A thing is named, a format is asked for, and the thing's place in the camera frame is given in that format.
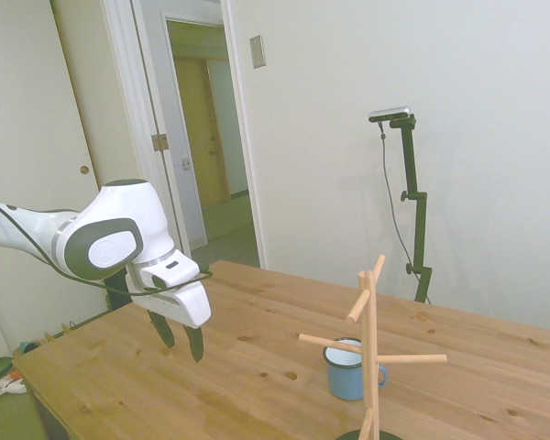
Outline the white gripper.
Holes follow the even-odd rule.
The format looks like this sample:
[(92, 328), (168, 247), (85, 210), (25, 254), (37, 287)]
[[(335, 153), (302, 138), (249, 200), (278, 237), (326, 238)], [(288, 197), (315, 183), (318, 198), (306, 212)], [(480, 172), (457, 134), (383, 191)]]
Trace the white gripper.
[(211, 316), (210, 304), (198, 270), (144, 268), (139, 275), (126, 275), (127, 287), (137, 305), (148, 309), (148, 316), (166, 348), (175, 346), (174, 334), (166, 318), (183, 327), (195, 362), (204, 357), (204, 336), (200, 327)]

